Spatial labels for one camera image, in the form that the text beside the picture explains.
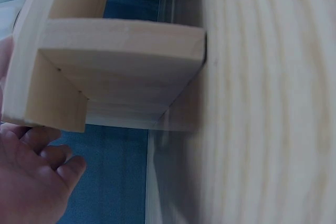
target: blue fabric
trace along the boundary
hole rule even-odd
[[[104,18],[157,21],[160,0],[107,0]]]
[[[157,21],[158,11],[159,0],[108,0],[104,17]],[[88,163],[59,224],[145,223],[147,130],[87,125],[56,144]]]

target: plywood edge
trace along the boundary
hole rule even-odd
[[[50,0],[26,0],[18,17],[13,31],[14,51],[4,89],[2,115],[5,121],[27,122],[24,115],[36,59],[36,45],[51,5]]]
[[[197,27],[121,19],[50,19],[39,47],[203,61],[204,44],[205,31]]]

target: human hand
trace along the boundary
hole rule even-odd
[[[2,88],[12,47],[10,37],[0,41]],[[59,130],[47,127],[1,125],[1,224],[54,224],[64,214],[86,163],[79,156],[69,159],[71,149],[67,145],[48,146],[60,136]]]

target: wooden frame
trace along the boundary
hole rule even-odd
[[[201,67],[205,33],[100,20],[105,3],[26,0],[13,34],[4,121],[69,131],[83,131],[85,121],[154,127]]]
[[[201,12],[207,63],[150,133],[146,223],[334,223],[335,0]]]

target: wooden shelf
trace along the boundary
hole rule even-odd
[[[201,67],[205,32],[101,19],[105,2],[26,0],[4,121],[83,131],[88,109],[88,123],[154,127]]]

